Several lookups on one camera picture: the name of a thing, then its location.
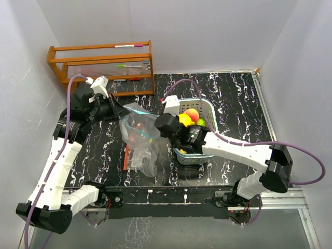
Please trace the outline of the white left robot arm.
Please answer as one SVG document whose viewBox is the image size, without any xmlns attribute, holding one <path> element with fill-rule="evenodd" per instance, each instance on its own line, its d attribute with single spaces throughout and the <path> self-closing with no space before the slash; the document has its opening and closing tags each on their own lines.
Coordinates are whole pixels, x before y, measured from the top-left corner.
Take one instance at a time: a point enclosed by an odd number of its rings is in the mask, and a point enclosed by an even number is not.
<svg viewBox="0 0 332 249">
<path fill-rule="evenodd" d="M 53 133 L 51 151 L 42 175 L 26 202 L 18 203 L 16 214 L 28 225 L 63 234 L 73 216 L 86 206 L 103 206 L 107 194 L 103 184 L 88 181 L 78 190 L 63 195 L 72 164 L 92 126 L 100 121 L 117 121 L 129 114 L 103 86 L 83 86 L 71 95 Z"/>
</svg>

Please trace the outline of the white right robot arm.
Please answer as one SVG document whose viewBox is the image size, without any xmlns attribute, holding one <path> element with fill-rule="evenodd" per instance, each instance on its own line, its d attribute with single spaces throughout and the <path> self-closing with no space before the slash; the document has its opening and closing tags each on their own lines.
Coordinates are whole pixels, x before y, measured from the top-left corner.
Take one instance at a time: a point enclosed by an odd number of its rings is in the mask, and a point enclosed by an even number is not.
<svg viewBox="0 0 332 249">
<path fill-rule="evenodd" d="M 252 146 L 235 139 L 224 142 L 217 132 L 196 124 L 185 126 L 179 117 L 169 113 L 159 116 L 155 127 L 162 137 L 170 139 L 173 147 L 189 155 L 219 156 L 255 169 L 255 173 L 236 181 L 232 191 L 216 193 L 213 199 L 218 206 L 245 206 L 262 192 L 288 191 L 293 161 L 284 145 Z"/>
</svg>

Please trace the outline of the red orange peach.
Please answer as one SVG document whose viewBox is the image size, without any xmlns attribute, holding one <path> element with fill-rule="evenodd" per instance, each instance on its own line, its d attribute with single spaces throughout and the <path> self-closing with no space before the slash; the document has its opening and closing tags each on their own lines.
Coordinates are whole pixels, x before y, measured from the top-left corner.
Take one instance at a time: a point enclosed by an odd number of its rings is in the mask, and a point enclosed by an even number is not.
<svg viewBox="0 0 332 249">
<path fill-rule="evenodd" d="M 184 114 L 188 115 L 193 122 L 197 122 L 200 118 L 199 112 L 194 108 L 189 108 L 185 110 Z"/>
</svg>

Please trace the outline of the blue zip top bag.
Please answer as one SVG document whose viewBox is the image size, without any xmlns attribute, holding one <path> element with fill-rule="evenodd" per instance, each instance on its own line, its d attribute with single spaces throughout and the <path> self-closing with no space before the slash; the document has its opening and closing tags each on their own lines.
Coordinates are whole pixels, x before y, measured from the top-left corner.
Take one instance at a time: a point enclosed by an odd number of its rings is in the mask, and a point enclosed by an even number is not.
<svg viewBox="0 0 332 249">
<path fill-rule="evenodd" d="M 129 114 L 122 117 L 119 122 L 122 140 L 132 149 L 145 149 L 150 145 L 156 146 L 161 135 L 155 127 L 155 121 L 159 117 L 133 102 L 123 106 Z"/>
</svg>

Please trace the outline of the yellow lemon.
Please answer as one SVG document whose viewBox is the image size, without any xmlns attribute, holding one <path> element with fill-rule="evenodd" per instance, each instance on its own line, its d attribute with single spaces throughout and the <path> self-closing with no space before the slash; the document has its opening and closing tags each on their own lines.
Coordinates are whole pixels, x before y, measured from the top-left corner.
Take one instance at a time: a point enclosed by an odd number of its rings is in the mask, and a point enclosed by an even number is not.
<svg viewBox="0 0 332 249">
<path fill-rule="evenodd" d="M 191 119 L 191 117 L 184 113 L 179 114 L 178 119 L 179 122 L 182 123 L 185 127 L 192 126 L 195 124 L 195 122 Z"/>
</svg>

